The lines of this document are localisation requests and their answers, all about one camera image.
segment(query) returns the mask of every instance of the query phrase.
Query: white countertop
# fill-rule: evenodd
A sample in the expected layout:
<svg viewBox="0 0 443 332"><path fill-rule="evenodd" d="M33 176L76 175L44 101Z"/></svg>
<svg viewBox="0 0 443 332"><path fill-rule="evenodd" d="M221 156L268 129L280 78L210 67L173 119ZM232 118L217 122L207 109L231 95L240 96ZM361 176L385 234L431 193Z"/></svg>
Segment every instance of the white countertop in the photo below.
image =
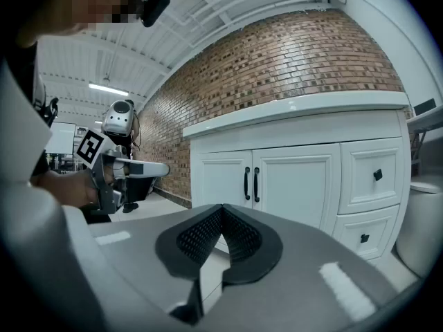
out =
<svg viewBox="0 0 443 332"><path fill-rule="evenodd" d="M184 138L285 118L344 111L402 109L409 106L404 92L341 91L271 101L200 122L183 129Z"/></svg>

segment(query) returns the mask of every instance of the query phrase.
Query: white tape strip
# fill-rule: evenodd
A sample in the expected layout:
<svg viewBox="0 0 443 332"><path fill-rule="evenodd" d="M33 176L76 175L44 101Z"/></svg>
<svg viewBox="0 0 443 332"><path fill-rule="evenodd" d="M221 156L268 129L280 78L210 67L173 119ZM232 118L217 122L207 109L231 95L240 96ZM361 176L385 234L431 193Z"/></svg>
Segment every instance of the white tape strip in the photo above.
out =
<svg viewBox="0 0 443 332"><path fill-rule="evenodd" d="M352 321L364 320L376 311L369 297L340 269L338 262L324 264L319 273Z"/></svg>
<svg viewBox="0 0 443 332"><path fill-rule="evenodd" d="M120 231L115 234L110 234L106 236L96 237L96 241L100 246L107 245L109 243L119 242L123 240L127 240L131 237L128 231Z"/></svg>

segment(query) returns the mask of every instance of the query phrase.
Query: shelf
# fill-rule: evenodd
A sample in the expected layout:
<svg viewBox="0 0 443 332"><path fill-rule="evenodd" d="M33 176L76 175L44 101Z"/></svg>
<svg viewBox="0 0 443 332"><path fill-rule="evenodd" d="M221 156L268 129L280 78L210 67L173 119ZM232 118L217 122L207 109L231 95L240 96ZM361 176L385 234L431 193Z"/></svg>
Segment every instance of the shelf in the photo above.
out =
<svg viewBox="0 0 443 332"><path fill-rule="evenodd" d="M410 133L424 133L443 127L443 106L435 107L406 122Z"/></svg>

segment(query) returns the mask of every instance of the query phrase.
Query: brick wall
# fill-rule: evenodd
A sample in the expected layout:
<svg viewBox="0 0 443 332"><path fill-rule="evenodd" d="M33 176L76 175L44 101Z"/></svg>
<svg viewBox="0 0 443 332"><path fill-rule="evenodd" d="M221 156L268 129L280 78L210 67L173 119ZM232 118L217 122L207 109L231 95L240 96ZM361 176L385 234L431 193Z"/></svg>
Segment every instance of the brick wall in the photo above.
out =
<svg viewBox="0 0 443 332"><path fill-rule="evenodd" d="M169 164L156 186L189 200L183 128L272 100L358 89L403 91L386 55L352 19L339 10L270 17L207 47L156 92L140 114L135 157Z"/></svg>

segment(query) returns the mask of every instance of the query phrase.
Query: whiteboard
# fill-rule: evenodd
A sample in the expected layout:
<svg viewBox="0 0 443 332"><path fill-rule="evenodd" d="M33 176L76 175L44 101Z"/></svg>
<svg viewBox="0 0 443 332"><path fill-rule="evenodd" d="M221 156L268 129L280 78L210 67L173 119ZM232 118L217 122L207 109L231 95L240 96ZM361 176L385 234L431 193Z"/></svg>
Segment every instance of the whiteboard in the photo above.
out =
<svg viewBox="0 0 443 332"><path fill-rule="evenodd" d="M54 122L51 125L52 136L46 145L48 154L72 154L75 124Z"/></svg>

